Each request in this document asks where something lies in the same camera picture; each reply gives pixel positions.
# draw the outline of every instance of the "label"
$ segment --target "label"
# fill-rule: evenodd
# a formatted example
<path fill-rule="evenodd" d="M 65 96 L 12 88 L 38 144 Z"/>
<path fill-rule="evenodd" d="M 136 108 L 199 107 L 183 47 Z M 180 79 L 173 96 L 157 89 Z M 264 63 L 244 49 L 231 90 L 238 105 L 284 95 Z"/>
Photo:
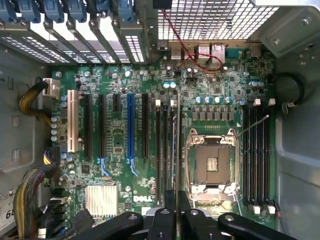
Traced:
<path fill-rule="evenodd" d="M 15 222 L 13 201 L 13 194 L 7 194 L 0 199 L 0 232 Z"/>

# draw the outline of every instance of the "wire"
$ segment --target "wire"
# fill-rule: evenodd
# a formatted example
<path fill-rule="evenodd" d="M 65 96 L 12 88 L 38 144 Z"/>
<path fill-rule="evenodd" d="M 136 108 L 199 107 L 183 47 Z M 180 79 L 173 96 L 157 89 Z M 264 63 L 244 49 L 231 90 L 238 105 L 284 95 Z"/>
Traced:
<path fill-rule="evenodd" d="M 170 28 L 172 29 L 174 35 L 176 36 L 176 38 L 178 39 L 182 49 L 184 50 L 184 52 L 188 55 L 187 59 L 185 59 L 181 64 L 180 64 L 180 67 L 187 61 L 187 60 L 192 60 L 192 63 L 194 65 L 196 65 L 197 67 L 199 67 L 200 69 L 204 70 L 204 71 L 207 71 L 207 72 L 218 72 L 222 69 L 223 67 L 223 62 L 217 57 L 217 56 L 214 56 L 214 55 L 211 55 L 211 54 L 203 54 L 203 53 L 190 53 L 188 51 L 188 49 L 186 48 L 186 45 L 185 43 L 182 41 L 180 35 L 178 34 L 177 30 L 175 29 L 174 25 L 172 24 L 168 14 L 166 13 L 166 10 L 163 9 L 162 10 L 162 14 L 163 14 L 163 17 L 167 20 L 167 22 L 169 23 L 169 26 Z M 195 59 L 194 59 L 194 56 L 206 56 L 206 57 L 209 57 L 209 58 L 214 58 L 216 59 L 219 64 L 220 64 L 220 67 L 218 68 L 207 68 L 207 67 L 204 67 L 202 65 L 200 65 Z"/>

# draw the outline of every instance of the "chipset heatsink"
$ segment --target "chipset heatsink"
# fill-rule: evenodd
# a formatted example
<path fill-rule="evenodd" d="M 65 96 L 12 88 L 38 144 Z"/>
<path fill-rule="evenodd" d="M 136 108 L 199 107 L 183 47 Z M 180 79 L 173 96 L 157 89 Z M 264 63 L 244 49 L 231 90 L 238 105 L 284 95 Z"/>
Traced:
<path fill-rule="evenodd" d="M 85 208 L 94 218 L 110 218 L 118 215 L 118 186 L 87 186 Z"/>

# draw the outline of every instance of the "blue pcie slot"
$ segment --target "blue pcie slot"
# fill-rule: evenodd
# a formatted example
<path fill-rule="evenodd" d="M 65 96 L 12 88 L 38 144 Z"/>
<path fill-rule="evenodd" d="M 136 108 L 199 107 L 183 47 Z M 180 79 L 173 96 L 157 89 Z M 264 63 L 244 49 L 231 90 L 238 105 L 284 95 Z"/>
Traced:
<path fill-rule="evenodd" d="M 135 167 L 135 94 L 128 93 L 127 101 L 127 164 L 130 164 L 132 173 L 138 176 Z"/>

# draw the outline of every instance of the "blue tab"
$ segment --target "blue tab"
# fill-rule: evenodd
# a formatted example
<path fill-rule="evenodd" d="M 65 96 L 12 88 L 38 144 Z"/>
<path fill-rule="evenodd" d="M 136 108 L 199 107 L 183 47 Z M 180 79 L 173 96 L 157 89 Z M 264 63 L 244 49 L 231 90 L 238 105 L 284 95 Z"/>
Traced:
<path fill-rule="evenodd" d="M 43 0 L 46 16 L 57 24 L 65 21 L 64 11 L 58 0 Z"/>
<path fill-rule="evenodd" d="M 83 0 L 68 0 L 68 8 L 70 16 L 79 23 L 87 21 L 87 12 Z"/>
<path fill-rule="evenodd" d="M 110 0 L 96 0 L 95 6 L 98 12 L 106 11 L 110 12 Z"/>
<path fill-rule="evenodd" d="M 24 19 L 34 24 L 41 22 L 40 12 L 35 0 L 18 0 L 18 5 Z"/>
<path fill-rule="evenodd" d="M 0 0 L 0 19 L 10 23 L 17 22 L 15 8 L 9 0 Z"/>
<path fill-rule="evenodd" d="M 133 22 L 135 20 L 135 13 L 132 0 L 118 0 L 118 14 L 125 22 Z"/>

